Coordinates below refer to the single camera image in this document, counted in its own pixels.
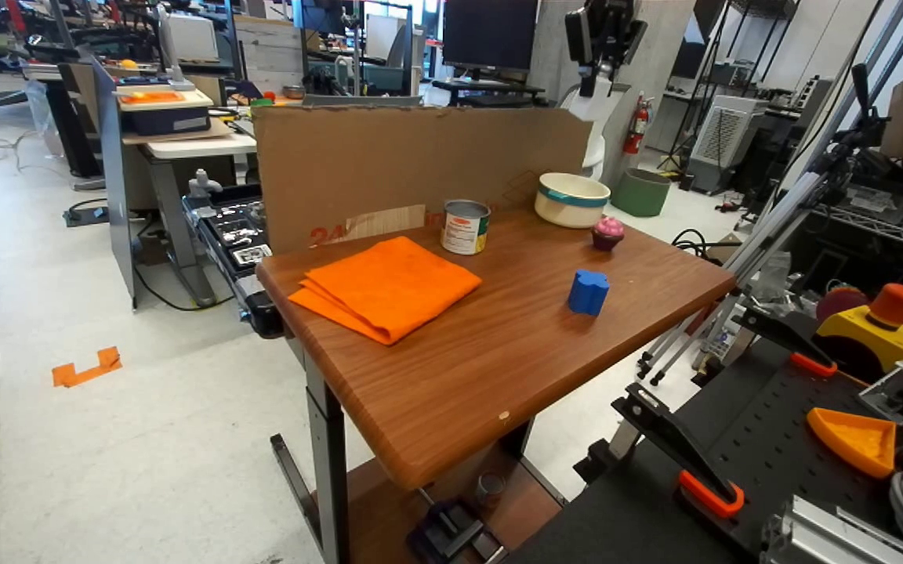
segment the green object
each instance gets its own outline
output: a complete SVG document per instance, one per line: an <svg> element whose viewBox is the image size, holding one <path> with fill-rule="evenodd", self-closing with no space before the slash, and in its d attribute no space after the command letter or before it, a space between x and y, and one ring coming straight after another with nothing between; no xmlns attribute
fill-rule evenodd
<svg viewBox="0 0 903 564"><path fill-rule="evenodd" d="M618 180L618 192L612 192L612 203L632 215L662 215L667 188L667 175L635 170Z"/></svg>

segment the white bowl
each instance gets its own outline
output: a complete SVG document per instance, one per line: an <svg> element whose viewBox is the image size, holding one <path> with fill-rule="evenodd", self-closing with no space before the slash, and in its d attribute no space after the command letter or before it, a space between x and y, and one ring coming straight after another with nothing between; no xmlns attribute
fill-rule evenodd
<svg viewBox="0 0 903 564"><path fill-rule="evenodd" d="M590 227L603 220L612 188L571 173L541 175L538 212L547 222Z"/></svg>

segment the floor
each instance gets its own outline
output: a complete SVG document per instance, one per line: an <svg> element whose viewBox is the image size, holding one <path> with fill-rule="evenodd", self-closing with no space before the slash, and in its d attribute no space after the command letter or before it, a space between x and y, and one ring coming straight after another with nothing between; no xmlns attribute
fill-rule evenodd
<svg viewBox="0 0 903 564"><path fill-rule="evenodd" d="M102 192L71 192L29 107L0 109L0 564L321 562L267 445L283 432L312 477L306 376L285 342L257 337L233 305L133 311L108 227L62 226L85 197ZM733 220L671 192L660 220L632 222L667 241L686 226L723 237ZM54 367L90 367L109 343L117 371L50 384ZM531 458L565 496L581 492L571 464L612 434L629 379L621 363L538 421ZM686 367L660 391L689 399ZM351 464L366 460L348 434Z"/></svg>

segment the blue block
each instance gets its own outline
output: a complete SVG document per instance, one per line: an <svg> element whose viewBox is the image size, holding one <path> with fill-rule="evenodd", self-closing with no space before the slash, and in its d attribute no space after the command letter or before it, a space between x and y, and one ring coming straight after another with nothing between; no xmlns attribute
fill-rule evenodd
<svg viewBox="0 0 903 564"><path fill-rule="evenodd" d="M607 293L608 293L608 275L603 275L595 270L576 270L567 306L574 314L595 315L595 314L603 314Z"/></svg>

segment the orange towel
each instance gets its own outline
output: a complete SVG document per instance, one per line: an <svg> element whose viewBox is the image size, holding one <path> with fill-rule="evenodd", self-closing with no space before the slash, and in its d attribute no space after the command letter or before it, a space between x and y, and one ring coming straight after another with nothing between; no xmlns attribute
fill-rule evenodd
<svg viewBox="0 0 903 564"><path fill-rule="evenodd" d="M289 299L348 327L379 343L393 343L430 322L481 277L412 237L379 241L356 258L306 271Z"/></svg>

